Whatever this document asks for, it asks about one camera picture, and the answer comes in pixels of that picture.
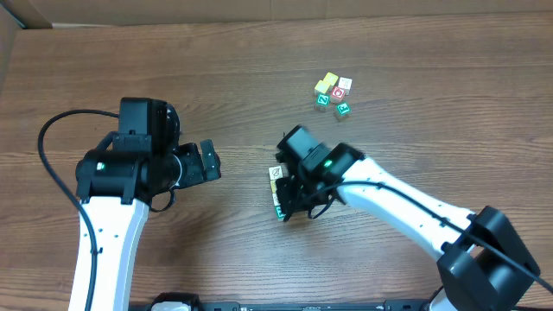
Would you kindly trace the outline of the yellow lone block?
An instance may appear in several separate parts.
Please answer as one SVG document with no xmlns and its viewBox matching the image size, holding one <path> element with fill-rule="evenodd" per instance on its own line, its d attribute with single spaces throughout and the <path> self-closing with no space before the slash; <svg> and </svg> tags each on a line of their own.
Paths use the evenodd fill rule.
<svg viewBox="0 0 553 311">
<path fill-rule="evenodd" d="M 271 187 L 271 192 L 273 194 L 275 194 L 277 192 L 276 180 L 271 180 L 270 181 L 270 187 Z"/>
</svg>

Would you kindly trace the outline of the green A letter block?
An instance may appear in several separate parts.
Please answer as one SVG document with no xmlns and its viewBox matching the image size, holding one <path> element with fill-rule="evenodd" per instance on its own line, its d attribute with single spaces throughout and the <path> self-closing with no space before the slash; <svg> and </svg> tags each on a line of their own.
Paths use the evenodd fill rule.
<svg viewBox="0 0 553 311">
<path fill-rule="evenodd" d="M 280 206 L 275 206 L 276 216 L 279 221 L 283 221 L 285 218 L 285 214 L 283 213 Z"/>
</svg>

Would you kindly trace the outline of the white leaf picture block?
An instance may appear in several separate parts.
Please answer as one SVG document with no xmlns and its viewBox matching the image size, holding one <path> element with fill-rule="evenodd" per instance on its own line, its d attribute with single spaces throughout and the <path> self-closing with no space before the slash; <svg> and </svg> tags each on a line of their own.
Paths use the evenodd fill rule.
<svg viewBox="0 0 553 311">
<path fill-rule="evenodd" d="M 281 166 L 275 166 L 269 168 L 269 176 L 271 181 L 283 178 L 283 169 Z"/>
</svg>

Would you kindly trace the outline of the white feather picture block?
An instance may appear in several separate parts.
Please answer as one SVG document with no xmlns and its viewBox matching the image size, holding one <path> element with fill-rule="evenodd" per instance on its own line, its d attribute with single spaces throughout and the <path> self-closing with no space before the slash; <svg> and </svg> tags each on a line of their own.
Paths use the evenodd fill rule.
<svg viewBox="0 0 553 311">
<path fill-rule="evenodd" d="M 274 206 L 280 206 L 280 201 L 277 197 L 277 194 L 272 194 L 272 198 L 273 198 Z"/>
</svg>

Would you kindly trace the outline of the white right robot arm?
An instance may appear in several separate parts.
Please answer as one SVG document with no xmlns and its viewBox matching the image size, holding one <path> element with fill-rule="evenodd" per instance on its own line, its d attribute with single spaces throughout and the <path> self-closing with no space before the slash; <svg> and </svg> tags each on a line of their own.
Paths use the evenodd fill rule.
<svg viewBox="0 0 553 311">
<path fill-rule="evenodd" d="M 285 220 L 327 210 L 334 201 L 396 228 L 435 260 L 441 287 L 423 310 L 516 310 L 540 269 L 510 220 L 486 206 L 475 213 L 440 201 L 385 172 L 340 143 L 330 149 L 298 125 L 277 145 L 286 177 L 276 179 Z"/>
</svg>

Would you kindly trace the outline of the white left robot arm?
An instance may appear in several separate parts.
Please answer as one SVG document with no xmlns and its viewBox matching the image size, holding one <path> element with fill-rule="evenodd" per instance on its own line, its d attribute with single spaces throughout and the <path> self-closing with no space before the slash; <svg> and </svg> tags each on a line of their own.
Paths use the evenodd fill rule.
<svg viewBox="0 0 553 311">
<path fill-rule="evenodd" d="M 152 98 L 122 98 L 118 130 L 76 168 L 79 252 L 69 307 L 126 310 L 137 246 L 158 194 L 218 180 L 211 140 L 180 144 L 175 108 Z"/>
</svg>

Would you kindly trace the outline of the green E letter block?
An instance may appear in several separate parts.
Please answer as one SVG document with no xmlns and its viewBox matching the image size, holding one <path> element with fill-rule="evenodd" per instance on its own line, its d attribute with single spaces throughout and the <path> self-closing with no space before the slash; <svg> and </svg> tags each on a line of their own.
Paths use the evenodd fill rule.
<svg viewBox="0 0 553 311">
<path fill-rule="evenodd" d="M 334 116 L 340 122 L 349 118 L 351 112 L 351 106 L 347 102 L 341 102 L 334 108 Z"/>
</svg>

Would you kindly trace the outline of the green Z letter block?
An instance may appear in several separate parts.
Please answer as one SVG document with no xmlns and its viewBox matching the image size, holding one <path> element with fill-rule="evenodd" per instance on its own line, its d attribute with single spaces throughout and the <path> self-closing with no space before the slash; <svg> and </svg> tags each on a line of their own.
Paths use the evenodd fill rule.
<svg viewBox="0 0 553 311">
<path fill-rule="evenodd" d="M 326 94 L 318 94 L 315 101 L 315 109 L 317 111 L 326 111 L 329 107 L 329 96 Z"/>
</svg>

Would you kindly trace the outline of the red letter block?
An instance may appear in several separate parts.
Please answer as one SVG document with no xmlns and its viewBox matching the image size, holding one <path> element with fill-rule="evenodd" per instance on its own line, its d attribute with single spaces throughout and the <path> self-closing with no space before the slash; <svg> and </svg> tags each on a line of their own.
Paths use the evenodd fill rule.
<svg viewBox="0 0 553 311">
<path fill-rule="evenodd" d="M 330 102 L 334 104 L 339 104 L 343 101 L 345 96 L 346 96 L 346 90 L 338 86 L 335 86 L 329 95 Z"/>
</svg>

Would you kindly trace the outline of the yellow block near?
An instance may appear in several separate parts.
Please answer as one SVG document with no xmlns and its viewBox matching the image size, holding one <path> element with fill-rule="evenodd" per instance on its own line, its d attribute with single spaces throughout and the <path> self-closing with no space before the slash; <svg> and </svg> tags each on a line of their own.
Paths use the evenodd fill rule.
<svg viewBox="0 0 553 311">
<path fill-rule="evenodd" d="M 331 84 L 325 80 L 319 80 L 314 88 L 314 95 L 327 94 L 328 90 L 332 87 Z"/>
</svg>

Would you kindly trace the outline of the plain white wooden block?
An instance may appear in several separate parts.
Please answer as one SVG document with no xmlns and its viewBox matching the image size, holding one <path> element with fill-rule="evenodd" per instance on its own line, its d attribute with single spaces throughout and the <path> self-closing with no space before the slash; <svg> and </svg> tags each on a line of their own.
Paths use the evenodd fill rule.
<svg viewBox="0 0 553 311">
<path fill-rule="evenodd" d="M 338 87 L 342 89 L 346 95 L 350 94 L 351 88 L 352 88 L 353 80 L 346 77 L 339 77 L 338 80 Z"/>
</svg>

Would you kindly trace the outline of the yellow block far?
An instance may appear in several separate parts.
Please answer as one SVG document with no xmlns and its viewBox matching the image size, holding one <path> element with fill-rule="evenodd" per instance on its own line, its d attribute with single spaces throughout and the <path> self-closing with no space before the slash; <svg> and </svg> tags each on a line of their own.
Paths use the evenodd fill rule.
<svg viewBox="0 0 553 311">
<path fill-rule="evenodd" d="M 339 80 L 339 76 L 334 73 L 327 72 L 323 80 L 327 82 L 331 87 L 334 87 Z"/>
</svg>

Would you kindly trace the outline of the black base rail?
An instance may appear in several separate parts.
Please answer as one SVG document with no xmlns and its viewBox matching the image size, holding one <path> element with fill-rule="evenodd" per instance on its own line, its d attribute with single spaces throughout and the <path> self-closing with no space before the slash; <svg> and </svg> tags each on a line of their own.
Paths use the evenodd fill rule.
<svg viewBox="0 0 553 311">
<path fill-rule="evenodd" d="M 193 311 L 423 311 L 428 300 L 398 299 L 368 303 L 272 303 L 243 304 L 236 301 L 201 301 L 196 294 L 161 293 L 150 303 L 132 302 L 130 311 L 193 310 Z"/>
</svg>

